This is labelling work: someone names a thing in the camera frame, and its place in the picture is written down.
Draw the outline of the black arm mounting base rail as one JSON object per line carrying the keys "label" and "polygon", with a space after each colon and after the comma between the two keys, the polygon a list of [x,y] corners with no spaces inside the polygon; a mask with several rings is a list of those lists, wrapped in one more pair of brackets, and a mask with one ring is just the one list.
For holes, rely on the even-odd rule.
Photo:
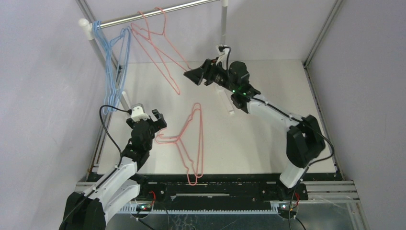
{"label": "black arm mounting base rail", "polygon": [[341,181],[337,173],[309,173],[295,188],[284,189],[277,173],[208,174],[190,185],[183,174],[136,175],[141,183],[137,201],[156,201],[155,208],[186,212],[270,210],[271,202],[309,199],[311,184]]}

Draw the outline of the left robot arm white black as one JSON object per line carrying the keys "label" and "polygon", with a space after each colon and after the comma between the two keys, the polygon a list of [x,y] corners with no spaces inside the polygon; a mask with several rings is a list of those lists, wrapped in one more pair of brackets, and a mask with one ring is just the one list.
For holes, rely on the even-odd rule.
{"label": "left robot arm white black", "polygon": [[148,197],[150,188],[132,180],[146,163],[155,134],[167,127],[162,113],[152,110],[156,120],[147,115],[141,104],[127,110],[126,123],[132,132],[120,159],[97,182],[81,193],[71,193],[66,201],[61,230],[103,230],[110,219],[130,200]]}

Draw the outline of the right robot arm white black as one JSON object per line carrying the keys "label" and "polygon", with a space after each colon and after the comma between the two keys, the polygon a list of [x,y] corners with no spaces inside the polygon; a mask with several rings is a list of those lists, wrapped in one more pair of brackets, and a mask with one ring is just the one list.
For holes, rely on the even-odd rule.
{"label": "right robot arm white black", "polygon": [[318,120],[312,115],[303,117],[272,104],[249,83],[250,74],[244,62],[234,61],[223,68],[217,59],[206,59],[200,67],[183,75],[196,85],[215,83],[230,91],[236,108],[270,122],[286,137],[289,161],[276,188],[280,198],[290,199],[296,192],[295,186],[326,147]]}

